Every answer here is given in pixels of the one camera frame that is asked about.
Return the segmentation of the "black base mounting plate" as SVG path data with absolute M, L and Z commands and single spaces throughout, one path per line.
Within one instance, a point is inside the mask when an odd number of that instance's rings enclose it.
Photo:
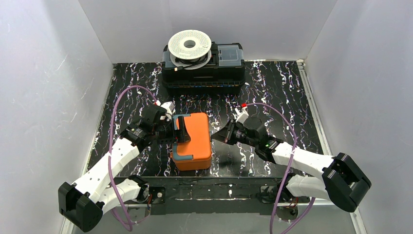
M 152 215 L 270 215 L 281 181 L 273 177 L 154 177 L 145 176 Z

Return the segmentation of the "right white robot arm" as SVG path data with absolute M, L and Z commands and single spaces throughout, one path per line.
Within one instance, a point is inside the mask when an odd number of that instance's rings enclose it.
M 261 119 L 249 116 L 247 107 L 244 104 L 236 110 L 237 117 L 213 133 L 211 139 L 228 145 L 249 145 L 260 159 L 306 174 L 287 173 L 277 185 L 276 202 L 305 196 L 329 200 L 349 213 L 356 210 L 372 183 L 348 154 L 316 154 L 278 139 L 267 132 Z

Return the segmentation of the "white filament spool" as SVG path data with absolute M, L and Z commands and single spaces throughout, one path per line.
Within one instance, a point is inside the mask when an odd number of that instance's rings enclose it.
M 199 30 L 184 30 L 174 34 L 168 41 L 174 71 L 194 70 L 205 66 L 212 57 L 212 41 Z

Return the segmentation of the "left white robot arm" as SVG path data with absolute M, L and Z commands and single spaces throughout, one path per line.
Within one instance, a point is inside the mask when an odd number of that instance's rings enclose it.
M 83 176 L 58 189 L 59 212 L 83 232 L 91 231 L 103 214 L 123 201 L 149 203 L 149 183 L 137 175 L 116 184 L 114 176 L 140 153 L 158 144 L 190 141 L 182 117 L 173 118 L 174 103 L 151 104 L 130 123 L 110 150 Z

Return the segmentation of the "black plastic toolbox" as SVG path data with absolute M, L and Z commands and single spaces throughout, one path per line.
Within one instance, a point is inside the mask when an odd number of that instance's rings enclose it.
M 163 50 L 162 85 L 170 96 L 237 95 L 245 84 L 244 51 L 239 43 L 212 43 L 210 51 L 193 60 L 178 59 Z

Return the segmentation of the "orange medicine box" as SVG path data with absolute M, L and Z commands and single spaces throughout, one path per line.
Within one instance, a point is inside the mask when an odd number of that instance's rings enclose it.
M 208 169 L 211 166 L 212 147 L 209 121 L 206 113 L 180 114 L 173 116 L 175 130 L 186 130 L 182 143 L 174 143 L 170 157 L 180 171 Z

